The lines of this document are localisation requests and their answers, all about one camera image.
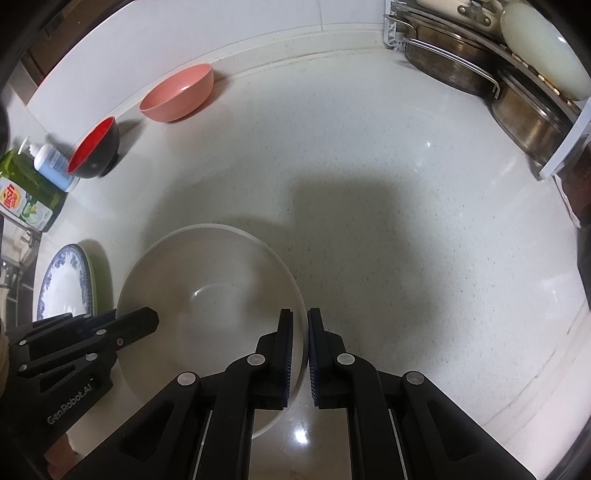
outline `pink bowl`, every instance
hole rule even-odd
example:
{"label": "pink bowl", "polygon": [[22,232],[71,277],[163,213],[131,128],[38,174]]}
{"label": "pink bowl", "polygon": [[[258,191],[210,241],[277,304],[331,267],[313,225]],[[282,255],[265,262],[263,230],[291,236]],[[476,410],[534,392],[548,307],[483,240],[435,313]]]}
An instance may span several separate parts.
{"label": "pink bowl", "polygon": [[156,85],[139,104],[139,111],[157,122],[173,122],[194,112],[212,90],[212,66],[194,65]]}

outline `blue and white plate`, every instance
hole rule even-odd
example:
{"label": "blue and white plate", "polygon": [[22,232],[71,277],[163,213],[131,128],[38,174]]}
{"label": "blue and white plate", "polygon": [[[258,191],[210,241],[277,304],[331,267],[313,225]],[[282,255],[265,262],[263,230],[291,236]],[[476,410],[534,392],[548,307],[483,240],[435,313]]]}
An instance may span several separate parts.
{"label": "blue and white plate", "polygon": [[37,320],[70,312],[96,315],[95,280],[82,247],[66,245],[53,257],[39,293]]}

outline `white countertop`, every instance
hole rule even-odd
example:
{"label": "white countertop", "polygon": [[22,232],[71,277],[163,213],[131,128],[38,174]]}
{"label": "white countertop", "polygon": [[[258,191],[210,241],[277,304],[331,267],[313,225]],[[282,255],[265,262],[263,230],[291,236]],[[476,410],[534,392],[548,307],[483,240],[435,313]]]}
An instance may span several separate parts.
{"label": "white countertop", "polygon": [[[349,351],[424,372],[548,474],[591,410],[591,385],[576,382],[591,356],[577,231],[484,101],[381,48],[260,67],[214,95],[176,124],[141,123],[111,173],[80,182],[43,236],[36,294],[68,243],[89,252],[105,310],[162,236],[239,227],[282,258]],[[141,406],[118,365],[113,379],[70,432],[82,452]],[[253,441],[251,478],[348,478],[348,448],[345,412],[315,409],[305,381]]]}

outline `pot handle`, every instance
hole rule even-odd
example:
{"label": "pot handle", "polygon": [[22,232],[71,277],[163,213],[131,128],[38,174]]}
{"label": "pot handle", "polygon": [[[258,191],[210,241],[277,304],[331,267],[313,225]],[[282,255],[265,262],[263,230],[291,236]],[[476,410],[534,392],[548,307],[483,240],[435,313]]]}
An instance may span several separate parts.
{"label": "pot handle", "polygon": [[[417,36],[417,29],[413,25],[411,25],[409,22],[407,22],[406,20],[404,20],[400,17],[397,17],[396,15],[384,15],[384,17],[386,17],[387,19],[392,20],[394,22],[402,23],[403,25],[410,27],[414,31],[415,37]],[[414,45],[415,47],[423,48],[423,49],[428,50],[430,52],[436,53],[437,55],[441,55],[442,57],[445,57],[449,60],[455,61],[455,62],[459,63],[460,65],[466,67],[467,69],[473,71],[474,73],[477,73],[481,77],[486,78],[489,82],[491,82],[493,84],[492,91],[495,95],[495,99],[499,98],[499,94],[501,93],[501,86],[499,85],[499,82],[497,82],[490,73],[488,73],[484,69],[481,69],[478,65],[475,65],[471,61],[463,59],[462,57],[459,57],[458,55],[455,55],[454,53],[452,53],[450,51],[444,50],[443,48],[440,48],[440,47],[436,47],[435,45],[432,45],[432,44],[427,43],[422,40],[418,40],[416,38],[408,38],[407,37],[407,38],[403,38],[402,41],[404,41],[408,44]]]}

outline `red and black bowl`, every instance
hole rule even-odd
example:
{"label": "red and black bowl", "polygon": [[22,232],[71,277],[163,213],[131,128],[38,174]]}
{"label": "red and black bowl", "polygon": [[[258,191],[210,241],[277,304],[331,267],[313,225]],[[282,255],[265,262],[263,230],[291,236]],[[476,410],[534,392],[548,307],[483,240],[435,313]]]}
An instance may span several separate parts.
{"label": "red and black bowl", "polygon": [[67,172],[81,179],[103,176],[119,158],[119,128],[110,116],[90,132],[74,152]]}

